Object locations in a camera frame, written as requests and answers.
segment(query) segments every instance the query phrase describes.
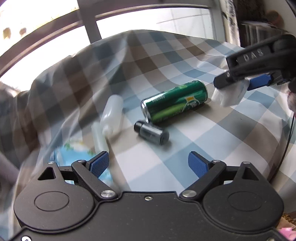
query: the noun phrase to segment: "white tissue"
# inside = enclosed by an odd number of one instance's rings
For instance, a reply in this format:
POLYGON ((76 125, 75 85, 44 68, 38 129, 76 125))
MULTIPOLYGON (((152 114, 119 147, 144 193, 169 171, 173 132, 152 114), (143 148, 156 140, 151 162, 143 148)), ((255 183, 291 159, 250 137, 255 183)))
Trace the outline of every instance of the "white tissue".
POLYGON ((250 81, 244 79, 223 89, 215 89, 212 95, 212 101, 223 107, 238 105, 244 97, 249 85, 250 81))

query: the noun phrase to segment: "green soda can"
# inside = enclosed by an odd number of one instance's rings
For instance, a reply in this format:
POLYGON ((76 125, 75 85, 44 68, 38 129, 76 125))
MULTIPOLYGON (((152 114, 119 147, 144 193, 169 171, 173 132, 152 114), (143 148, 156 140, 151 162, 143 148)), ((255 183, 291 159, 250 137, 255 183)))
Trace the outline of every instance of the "green soda can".
POLYGON ((206 100, 205 85, 194 80, 142 100, 141 108, 147 122, 157 123, 193 109, 206 100))

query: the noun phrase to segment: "plaid fabric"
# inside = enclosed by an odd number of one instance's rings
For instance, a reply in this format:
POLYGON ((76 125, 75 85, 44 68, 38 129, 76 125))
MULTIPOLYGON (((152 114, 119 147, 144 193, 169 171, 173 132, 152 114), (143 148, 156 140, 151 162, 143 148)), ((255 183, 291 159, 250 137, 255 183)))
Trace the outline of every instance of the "plaid fabric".
MULTIPOLYGON (((169 119, 162 123, 170 132, 165 146, 148 143, 133 130, 144 118, 144 98, 194 79, 211 96, 214 77, 227 69, 225 56, 240 49, 215 40, 138 30, 95 42, 53 65, 34 80, 30 91, 1 103, 0 150, 20 167, 12 201, 70 138, 93 148, 91 123, 99 120, 112 94, 124 99, 121 131, 109 140, 110 171, 122 190, 179 193, 197 180, 188 167, 191 151, 228 165, 250 161, 267 177, 280 161, 291 122, 286 96, 277 89, 249 91, 235 107, 221 108, 209 99, 201 108, 169 119)), ((286 160, 292 160, 293 147, 286 160)), ((296 183, 291 179, 289 185, 296 183)), ((4 238, 17 230, 11 210, 2 210, 4 238)))

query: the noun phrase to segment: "small black bottle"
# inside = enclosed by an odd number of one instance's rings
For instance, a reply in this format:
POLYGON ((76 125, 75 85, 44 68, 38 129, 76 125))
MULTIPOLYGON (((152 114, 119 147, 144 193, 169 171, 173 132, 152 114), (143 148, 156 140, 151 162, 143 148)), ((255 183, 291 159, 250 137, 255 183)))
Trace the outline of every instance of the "small black bottle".
POLYGON ((164 145, 170 138, 170 133, 168 131, 141 120, 135 123, 133 129, 142 138, 158 145, 164 145))

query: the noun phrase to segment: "black cable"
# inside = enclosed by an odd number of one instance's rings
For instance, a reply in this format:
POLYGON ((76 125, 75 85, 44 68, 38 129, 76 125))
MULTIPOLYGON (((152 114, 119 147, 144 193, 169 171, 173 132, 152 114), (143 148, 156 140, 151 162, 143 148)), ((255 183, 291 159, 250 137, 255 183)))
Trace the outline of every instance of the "black cable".
POLYGON ((278 173, 283 161, 284 161, 284 158, 285 158, 285 155, 287 153, 287 150, 288 150, 288 147, 289 147, 289 144, 290 144, 290 141, 291 141, 291 137, 292 137, 292 131, 293 131, 293 124, 294 124, 294 119, 295 119, 295 113, 293 115, 293 119, 292 119, 292 123, 291 123, 291 128, 290 128, 290 133, 289 133, 289 137, 288 137, 288 141, 287 141, 287 145, 286 145, 286 148, 285 148, 285 151, 284 151, 284 154, 283 154, 283 157, 281 158, 281 161, 278 165, 278 167, 276 168, 274 174, 272 175, 272 177, 270 178, 269 182, 271 183, 273 181, 273 179, 275 178, 276 174, 278 173))

